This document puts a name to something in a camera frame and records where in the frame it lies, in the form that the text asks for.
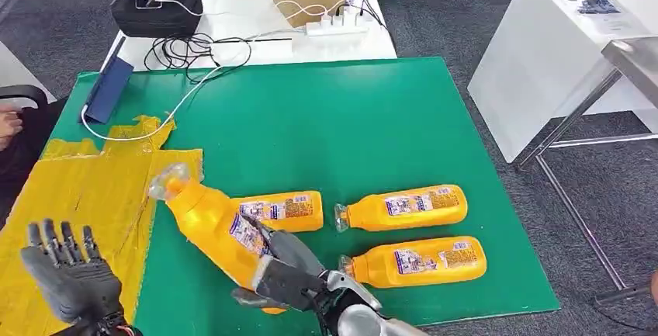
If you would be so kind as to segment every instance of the yellow bottle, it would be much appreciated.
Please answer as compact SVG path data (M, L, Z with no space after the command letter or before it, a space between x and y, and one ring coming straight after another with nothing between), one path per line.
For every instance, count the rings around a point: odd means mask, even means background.
M341 256L341 270L377 288L426 286L479 278L487 258L474 237L442 237L380 245L354 258Z
M317 191L282 192L230 200L231 209L275 230L290 233L322 228L322 198Z
M334 213L341 232L349 227L382 231L458 223L467 210L459 186L438 185L368 195L350 206L336 204Z
M220 190L190 179L189 170L184 164L170 165L154 178L149 196L164 200L174 214L181 233L234 282L252 290L251 279L258 267L258 260L268 254L269 249L258 229L242 217L240 211L262 218L264 224L277 228L279 225L286 227L288 220L295 220L288 226L292 231L316 230L322 226L319 192L230 199ZM274 218L265 218L264 213ZM282 310L265 311L279 313Z

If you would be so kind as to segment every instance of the product label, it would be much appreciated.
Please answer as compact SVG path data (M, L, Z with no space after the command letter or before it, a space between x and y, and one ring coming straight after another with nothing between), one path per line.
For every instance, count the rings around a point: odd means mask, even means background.
M400 274L414 274L426 270L436 270L437 263L431 257L422 258L411 249L396 249L394 252L397 271Z
M245 248L258 256L269 254L269 249L261 233L239 213L236 213L228 233Z
M475 250L466 241L455 242L452 251L438 253L444 268L459 268L462 266L474 266L477 263Z
M282 203L245 202L240 204L240 214L257 220L283 220L289 217L313 214L313 203L308 195L295 195Z
M397 271L400 274L414 274L429 270L439 270L436 260L432 257L422 257L412 249L396 249L394 252ZM457 241L451 251L441 251L438 258L443 268L458 268L473 266L477 263L477 255L467 241Z
M384 202L390 216L459 205L456 192L449 187L439 187L419 195L391 196L384 199Z

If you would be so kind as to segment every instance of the green table surface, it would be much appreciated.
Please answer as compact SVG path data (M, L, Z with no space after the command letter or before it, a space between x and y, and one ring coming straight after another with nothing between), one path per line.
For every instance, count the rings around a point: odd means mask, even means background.
M53 137L90 137L76 117L95 78L79 76ZM129 124L139 114L165 118L189 87L173 71L135 73L110 125ZM457 235L480 240L484 276L372 289L387 315L420 325L559 308L440 57L245 67L202 87L175 118L178 129L164 148L202 148L205 185L229 196L320 191L324 228L298 236L328 268L336 268L339 255L379 244ZM442 183L464 190L463 222L335 232L335 203ZM234 287L159 203L137 308L144 334L318 333L311 313L271 316L238 306L229 296Z

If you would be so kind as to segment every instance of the white desk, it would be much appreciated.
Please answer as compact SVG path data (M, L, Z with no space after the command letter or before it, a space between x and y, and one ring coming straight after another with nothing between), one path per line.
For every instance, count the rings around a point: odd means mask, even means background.
M370 5L383 21L377 0ZM239 36L250 37L269 31L290 29L273 0L203 0L205 13L228 12L218 16L203 16L197 32L207 33L213 39ZM113 48L123 34L119 32ZM367 33L351 36L326 36L309 38L302 33L280 33L271 37L291 37L291 41L268 41L252 43L252 54L248 64L281 64L319 61L350 61L364 59L396 58L390 35L382 27L371 27ZM127 38L119 51L119 57L135 66L135 71L144 71L144 56L151 48L153 39ZM218 53L215 59L221 64L240 64L246 58L247 48L242 43L230 46L221 44L213 47ZM153 58L147 61L152 69L162 68ZM200 58L196 68L215 67L209 58Z
M658 35L658 6L618 1ZM505 160L512 162L550 119L570 113L610 71L601 50L611 38L584 25L562 0L511 1L468 87ZM626 78L587 114L625 110L658 132L658 110Z

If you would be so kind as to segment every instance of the yellow plastic bag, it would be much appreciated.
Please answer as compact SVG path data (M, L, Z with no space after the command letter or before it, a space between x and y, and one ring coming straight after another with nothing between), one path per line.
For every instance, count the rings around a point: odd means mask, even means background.
M137 137L155 130L159 119L139 116L134 126L114 126L110 137ZM145 140L107 141L99 152L91 140L51 140L0 231L0 335L46 335L67 327L50 312L20 261L30 222L70 221L76 239L82 226L94 229L101 254L123 284L121 303L133 321L151 235L155 201L150 180L167 165L186 163L201 177L202 151L163 151L173 122Z

